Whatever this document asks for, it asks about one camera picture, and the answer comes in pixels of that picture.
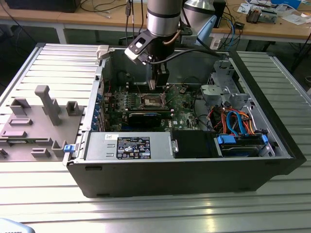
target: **wooden desk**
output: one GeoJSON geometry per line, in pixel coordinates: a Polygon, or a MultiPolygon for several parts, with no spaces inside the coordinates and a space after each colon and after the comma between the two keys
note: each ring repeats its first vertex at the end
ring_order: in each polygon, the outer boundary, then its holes
{"type": "MultiPolygon", "coordinates": [[[[94,4],[109,2],[109,0],[94,0],[94,4]]],[[[246,14],[237,13],[238,5],[243,0],[230,0],[229,9],[237,21],[244,23],[245,27],[241,35],[241,39],[250,40],[264,40],[264,41],[281,41],[281,42],[294,42],[304,43],[311,32],[310,25],[302,24],[295,25],[289,23],[281,18],[277,19],[276,24],[258,23],[250,24],[246,22],[246,14]]],[[[107,9],[114,6],[125,4],[125,0],[116,0],[113,4],[100,6],[99,9],[107,9]]],[[[60,13],[60,12],[47,12],[47,11],[30,11],[30,10],[11,10],[7,4],[4,3],[7,11],[19,22],[25,26],[39,26],[39,27],[52,27],[55,28],[60,40],[60,43],[67,43],[64,29],[88,29],[99,31],[125,31],[125,6],[121,6],[110,10],[111,18],[105,18],[94,12],[87,12],[81,8],[77,9],[75,13],[60,13]]],[[[91,1],[87,1],[84,7],[93,10],[91,1]]],[[[147,5],[144,4],[144,16],[147,13],[147,5]]],[[[303,5],[301,10],[311,10],[311,7],[303,5]]],[[[135,31],[137,32],[141,25],[141,11],[140,4],[134,3],[135,12],[135,31]]],[[[146,28],[147,19],[144,20],[143,27],[146,28]]],[[[0,23],[13,25],[15,24],[10,17],[0,7],[0,23]]],[[[132,31],[132,18],[129,18],[129,32],[132,31]]],[[[222,20],[220,27],[212,30],[211,36],[214,37],[213,42],[227,37],[230,33],[230,28],[227,26],[226,21],[222,20]]]]}

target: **computer case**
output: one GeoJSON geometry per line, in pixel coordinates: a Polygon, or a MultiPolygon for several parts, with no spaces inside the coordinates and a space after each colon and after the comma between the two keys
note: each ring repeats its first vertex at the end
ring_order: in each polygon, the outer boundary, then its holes
{"type": "Polygon", "coordinates": [[[214,28],[219,28],[225,10],[225,0],[214,0],[215,16],[217,17],[214,28]]]}
{"type": "Polygon", "coordinates": [[[73,13],[81,0],[5,0],[11,9],[73,13]]]}

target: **floor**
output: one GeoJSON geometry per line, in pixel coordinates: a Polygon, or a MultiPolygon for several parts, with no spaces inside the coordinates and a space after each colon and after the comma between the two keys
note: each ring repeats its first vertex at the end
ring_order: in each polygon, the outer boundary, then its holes
{"type": "MultiPolygon", "coordinates": [[[[58,43],[56,31],[52,28],[36,28],[24,27],[24,29],[37,42],[58,43]]],[[[28,54],[32,51],[35,43],[21,30],[14,26],[12,28],[14,35],[10,38],[0,38],[0,93],[5,89],[5,86],[11,81],[18,69],[22,66],[28,54]]],[[[66,30],[68,42],[70,44],[98,44],[96,43],[95,33],[92,30],[66,30]]],[[[118,39],[124,36],[123,32],[99,32],[100,44],[118,45],[118,39]]],[[[261,51],[265,42],[253,41],[249,46],[249,51],[261,51]]],[[[241,40],[239,47],[235,46],[231,50],[245,50],[248,44],[247,40],[241,40]]],[[[289,43],[277,42],[268,48],[268,52],[272,52],[289,69],[295,60],[298,45],[293,47],[289,43]]],[[[305,77],[311,75],[311,57],[306,58],[294,73],[294,77],[298,82],[308,90],[310,86],[305,82],[305,77]]]]}

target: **gray plastic block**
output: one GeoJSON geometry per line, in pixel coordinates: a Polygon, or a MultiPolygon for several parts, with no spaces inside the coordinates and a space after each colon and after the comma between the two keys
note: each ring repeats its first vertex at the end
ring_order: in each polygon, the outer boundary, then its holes
{"type": "Polygon", "coordinates": [[[46,148],[33,148],[31,154],[33,155],[34,158],[42,158],[42,157],[45,158],[51,156],[48,149],[46,148]]]}
{"type": "Polygon", "coordinates": [[[3,131],[2,137],[26,137],[25,131],[3,131]]]}
{"type": "Polygon", "coordinates": [[[2,156],[3,158],[6,158],[7,155],[8,153],[4,149],[0,148],[0,156],[2,156]]]}
{"type": "Polygon", "coordinates": [[[11,144],[7,140],[0,140],[0,147],[10,147],[11,144]]]}
{"type": "Polygon", "coordinates": [[[68,116],[70,117],[79,116],[81,114],[77,101],[68,101],[66,105],[66,110],[67,110],[68,116]]]}
{"type": "MultiPolygon", "coordinates": [[[[56,113],[59,114],[59,112],[60,112],[60,107],[59,107],[59,105],[58,105],[58,103],[57,103],[57,100],[56,100],[56,99],[52,99],[52,103],[53,103],[53,106],[54,106],[54,109],[55,109],[56,113]]],[[[45,111],[44,106],[42,106],[42,109],[43,109],[45,115],[47,115],[48,113],[45,111]]]]}
{"type": "Polygon", "coordinates": [[[52,145],[52,151],[54,152],[54,154],[56,155],[56,157],[58,158],[63,158],[65,153],[64,153],[64,147],[65,145],[67,145],[66,140],[63,142],[62,147],[60,147],[57,143],[57,141],[54,141],[53,145],[52,145]]]}
{"type": "Polygon", "coordinates": [[[12,112],[14,115],[25,117],[26,113],[23,110],[24,108],[30,108],[30,105],[26,101],[26,99],[23,98],[15,98],[10,105],[10,108],[12,109],[12,112]]]}
{"type": "Polygon", "coordinates": [[[53,140],[51,138],[47,138],[46,140],[36,140],[35,142],[39,146],[51,146],[53,144],[53,140]]]}
{"type": "Polygon", "coordinates": [[[32,125],[33,121],[29,118],[10,119],[9,124],[12,126],[32,125]]]}
{"type": "Polygon", "coordinates": [[[61,120],[58,117],[58,113],[53,106],[53,102],[49,96],[49,90],[50,90],[49,86],[38,85],[35,89],[35,94],[40,97],[44,105],[45,112],[48,113],[52,124],[55,126],[59,125],[61,123],[61,120]]]}
{"type": "Polygon", "coordinates": [[[32,105],[31,108],[24,108],[27,118],[30,118],[33,122],[32,125],[17,126],[9,124],[11,119],[20,119],[20,117],[11,114],[7,123],[3,126],[2,131],[0,131],[0,148],[3,148],[9,154],[6,159],[1,159],[1,162],[61,161],[63,157],[55,155],[52,145],[40,146],[36,143],[36,140],[47,140],[51,138],[53,141],[57,141],[59,146],[62,146],[65,140],[68,144],[74,144],[84,107],[79,106],[81,113],[79,116],[68,116],[66,106],[59,107],[61,110],[58,116],[62,121],[62,124],[59,126],[53,126],[49,116],[45,115],[40,105],[32,105]],[[4,131],[25,131],[27,137],[1,138],[1,134],[4,131]],[[33,157],[31,154],[32,149],[39,147],[47,148],[51,156],[33,157]]]}

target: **warning label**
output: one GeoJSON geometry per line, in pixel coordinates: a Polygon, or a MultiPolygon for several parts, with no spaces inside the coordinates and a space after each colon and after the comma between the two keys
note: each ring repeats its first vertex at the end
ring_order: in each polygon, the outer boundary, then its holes
{"type": "Polygon", "coordinates": [[[149,137],[118,137],[117,159],[151,159],[149,137]]]}

